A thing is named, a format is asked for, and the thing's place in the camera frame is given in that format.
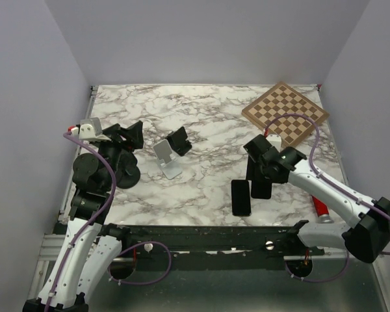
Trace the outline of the black round-base phone stand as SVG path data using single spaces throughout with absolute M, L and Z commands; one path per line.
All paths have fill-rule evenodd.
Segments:
M 133 153 L 122 152 L 115 169 L 116 186 L 120 189 L 130 189 L 140 180 L 138 161 Z

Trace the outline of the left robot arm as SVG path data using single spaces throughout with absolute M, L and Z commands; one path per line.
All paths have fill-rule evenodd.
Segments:
M 99 118 L 81 120 L 64 138 L 86 150 L 73 162 L 75 192 L 55 265 L 36 298 L 24 311 L 88 311 L 88 303 L 110 262 L 130 252 L 127 233 L 105 226 L 117 188 L 140 180 L 135 150 L 144 145 L 143 123 L 103 129 Z

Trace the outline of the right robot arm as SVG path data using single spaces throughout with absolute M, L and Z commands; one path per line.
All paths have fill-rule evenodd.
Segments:
M 373 263 L 390 243 L 390 201 L 374 200 L 325 174 L 300 151 L 278 151 L 263 135 L 244 145 L 249 158 L 270 183 L 290 183 L 335 211 L 344 224 L 306 222 L 286 238 L 292 254 L 309 247 L 344 249 L 364 263 Z

